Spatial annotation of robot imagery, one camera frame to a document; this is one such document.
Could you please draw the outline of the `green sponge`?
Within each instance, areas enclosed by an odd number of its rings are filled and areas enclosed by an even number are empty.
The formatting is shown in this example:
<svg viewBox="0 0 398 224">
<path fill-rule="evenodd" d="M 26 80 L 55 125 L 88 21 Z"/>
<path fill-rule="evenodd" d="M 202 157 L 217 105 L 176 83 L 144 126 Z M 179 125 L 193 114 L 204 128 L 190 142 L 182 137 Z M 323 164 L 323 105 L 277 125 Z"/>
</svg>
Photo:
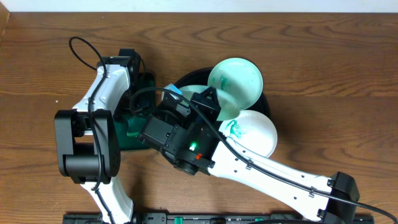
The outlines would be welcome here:
<svg viewBox="0 0 398 224">
<path fill-rule="evenodd" d="M 128 137 L 136 137 L 146 123 L 146 118 L 142 116 L 128 116 L 127 117 L 127 131 Z"/>
</svg>

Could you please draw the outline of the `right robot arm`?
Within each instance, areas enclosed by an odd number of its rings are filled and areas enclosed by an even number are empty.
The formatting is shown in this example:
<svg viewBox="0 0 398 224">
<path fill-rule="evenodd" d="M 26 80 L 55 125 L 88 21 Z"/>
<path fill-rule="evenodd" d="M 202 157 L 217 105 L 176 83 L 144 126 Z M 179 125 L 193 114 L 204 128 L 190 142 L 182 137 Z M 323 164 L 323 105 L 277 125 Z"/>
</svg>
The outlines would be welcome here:
<svg viewBox="0 0 398 224">
<path fill-rule="evenodd" d="M 309 174 L 271 160 L 276 128 L 263 111 L 252 109 L 260 102 L 261 91 L 169 85 L 162 94 L 140 139 L 176 169 L 247 185 L 285 203 L 308 221 L 353 221 L 359 191 L 351 176 Z"/>
</svg>

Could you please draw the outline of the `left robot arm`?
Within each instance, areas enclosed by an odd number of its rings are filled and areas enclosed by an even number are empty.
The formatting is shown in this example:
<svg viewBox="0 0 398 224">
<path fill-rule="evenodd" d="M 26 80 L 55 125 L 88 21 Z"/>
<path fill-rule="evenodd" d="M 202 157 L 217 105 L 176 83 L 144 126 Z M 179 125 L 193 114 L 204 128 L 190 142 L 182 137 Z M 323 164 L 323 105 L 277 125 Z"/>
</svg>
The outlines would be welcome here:
<svg viewBox="0 0 398 224">
<path fill-rule="evenodd" d="M 153 75 L 143 74 L 140 65 L 133 49 L 101 58 L 85 96 L 54 117 L 59 171 L 93 197 L 100 223 L 130 223 L 133 218 L 134 204 L 118 172 L 123 151 L 148 149 L 138 139 L 145 119 L 129 110 L 131 95 L 154 85 Z"/>
</svg>

